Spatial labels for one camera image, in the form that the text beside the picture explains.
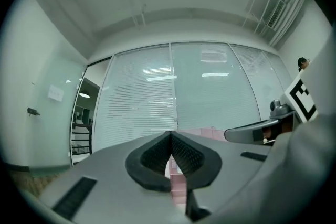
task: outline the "floor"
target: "floor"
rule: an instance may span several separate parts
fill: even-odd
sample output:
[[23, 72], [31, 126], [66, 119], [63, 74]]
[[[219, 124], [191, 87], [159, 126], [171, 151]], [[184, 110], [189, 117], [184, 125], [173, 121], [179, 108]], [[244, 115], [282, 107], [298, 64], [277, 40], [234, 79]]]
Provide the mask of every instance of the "floor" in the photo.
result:
[[56, 174], [53, 176], [31, 177], [29, 172], [17, 171], [9, 171], [9, 174], [17, 188], [26, 190], [37, 198], [43, 190], [60, 175]]

